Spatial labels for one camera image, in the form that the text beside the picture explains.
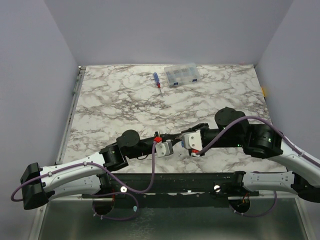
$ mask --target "wall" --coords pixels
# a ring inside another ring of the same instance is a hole
[[[256,72],[267,88],[272,121],[305,151],[320,158],[320,1],[295,0]],[[320,206],[308,203],[320,239]]]
[[[54,163],[78,65],[43,0],[2,2],[0,33],[0,239],[26,240],[35,212],[10,195],[28,164]]]
[[[256,64],[292,0],[45,0],[79,65]]]

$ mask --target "marble tabletop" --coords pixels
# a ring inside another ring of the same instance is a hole
[[[215,113],[230,107],[247,116],[270,119],[253,65],[199,65],[201,79],[169,87],[167,65],[100,65],[85,71],[63,162],[98,152],[129,129],[140,138],[155,131],[180,133],[199,123],[217,128]],[[155,86],[157,72],[162,93]],[[156,173],[213,173],[233,171],[279,172],[286,168],[243,153],[242,148],[212,148],[191,157],[178,143],[174,154],[156,158]],[[150,173],[151,156],[129,159],[119,173]]]

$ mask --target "robotic arm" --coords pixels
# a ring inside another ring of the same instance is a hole
[[[226,199],[241,197],[246,193],[258,194],[256,191],[259,190],[271,190],[297,194],[307,201],[320,203],[320,160],[294,146],[268,122],[263,120],[265,124],[250,124],[248,118],[243,112],[226,107],[215,115],[218,129],[209,129],[207,123],[201,123],[178,134],[155,132],[154,137],[145,139],[140,139],[136,131],[127,130],[115,143],[83,159],[45,167],[32,163],[20,180],[23,185],[23,207],[26,210],[34,209],[62,196],[109,194],[120,190],[122,186],[111,179],[113,174],[106,174],[104,168],[109,172],[122,169],[128,166],[127,158],[150,155],[153,146],[157,157],[171,155],[173,146],[179,142],[194,157],[203,156],[209,148],[241,147],[245,154],[280,163],[289,171],[185,173],[183,178],[181,174],[179,177],[170,173],[156,174],[150,193],[167,195],[192,189],[192,192]],[[146,185],[146,175],[143,173],[115,175],[132,187]],[[196,185],[195,179],[202,184]]]

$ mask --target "purple cable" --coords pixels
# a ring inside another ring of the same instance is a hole
[[[99,164],[97,164],[97,163],[87,162],[86,164],[87,164],[87,165],[96,166],[96,167],[104,170],[104,171],[105,171],[107,174],[109,174],[114,180],[116,180],[119,184],[121,184],[122,186],[126,187],[126,188],[129,189],[130,191],[132,191],[132,192],[134,192],[134,193],[136,193],[136,194],[144,194],[144,193],[148,192],[148,191],[151,189],[151,187],[152,187],[152,185],[153,185],[153,183],[154,183],[154,179],[155,179],[155,151],[156,151],[156,144],[157,144],[157,142],[154,141],[154,142],[153,142],[153,145],[152,145],[152,170],[151,170],[151,179],[150,179],[150,184],[149,184],[149,186],[148,186],[145,190],[136,190],[136,189],[133,189],[132,187],[127,186],[127,185],[126,185],[124,182],[122,182],[119,178],[117,178],[115,175],[113,175],[108,169],[104,168],[103,166],[101,166],[101,165],[99,165]],[[72,168],[79,167],[79,166],[84,166],[84,164],[83,164],[83,163],[77,163],[77,164],[75,164],[75,165],[66,166],[66,167],[63,167],[63,168],[61,168],[61,169],[52,171],[52,174],[56,174],[56,173],[62,172],[62,171],[64,171],[64,170],[72,169]],[[21,184],[19,187],[17,187],[17,188],[13,191],[13,193],[11,194],[11,200],[12,200],[13,202],[21,202],[21,201],[23,201],[22,198],[21,198],[21,199],[15,199],[16,193],[17,193],[20,189],[22,189],[24,186],[32,183],[33,181],[36,181],[36,180],[38,180],[38,179],[42,179],[42,178],[45,178],[45,177],[48,177],[48,176],[49,176],[49,174],[46,173],[46,174],[43,174],[43,175],[41,175],[41,176],[34,177],[34,178],[32,178],[32,179],[24,182],[23,184]]]
[[[265,211],[265,212],[263,212],[263,213],[260,213],[260,214],[257,214],[257,215],[247,215],[247,214],[245,214],[245,213],[240,213],[240,212],[236,211],[231,205],[230,205],[230,208],[233,210],[233,212],[234,212],[235,214],[241,215],[241,216],[243,216],[243,217],[247,217],[247,218],[258,218],[258,217],[263,217],[263,216],[271,213],[271,212],[275,209],[275,207],[276,207],[276,205],[277,205],[277,202],[278,202],[278,195],[277,195],[277,192],[274,191],[274,201],[273,201],[273,204],[272,204],[272,206],[269,208],[269,210],[267,210],[267,211]]]
[[[132,197],[133,200],[135,201],[135,204],[136,204],[136,212],[133,215],[128,216],[128,217],[111,217],[111,216],[99,215],[96,212],[95,204],[93,204],[92,205],[92,210],[94,212],[93,216],[98,216],[98,217],[103,218],[103,219],[109,219],[109,220],[115,220],[115,221],[128,221],[128,220],[136,218],[138,216],[138,214],[139,214],[138,213],[139,203],[138,203],[138,200],[136,199],[136,197],[133,196],[131,193],[128,193],[128,192],[112,192],[112,193],[101,194],[101,195],[99,194],[99,195],[93,195],[93,196],[106,197],[106,196],[112,196],[112,195],[115,195],[115,194],[124,194],[124,195],[128,195],[128,196]]]
[[[301,155],[304,159],[306,159],[308,162],[310,162],[311,164],[317,166],[318,168],[320,168],[320,163],[316,162],[315,160],[313,160],[312,158],[310,158],[309,156],[305,155],[303,152],[301,152],[299,149],[297,149],[295,147],[295,145],[293,145],[289,139],[282,133],[280,132],[275,126],[273,126],[270,122],[268,122],[267,120],[258,117],[258,116],[242,116],[236,120],[234,120],[233,122],[231,122],[228,126],[226,126],[225,129],[223,129],[207,146],[205,146],[201,151],[197,152],[197,155],[201,155],[204,154],[206,151],[209,150],[209,148],[215,144],[216,141],[218,141],[219,138],[221,138],[221,136],[223,134],[225,134],[232,126],[234,126],[235,124],[246,120],[246,119],[256,119],[266,125],[268,125],[270,128],[272,128],[277,134],[279,134],[279,136],[285,141],[285,143],[293,150],[295,151],[298,155]]]

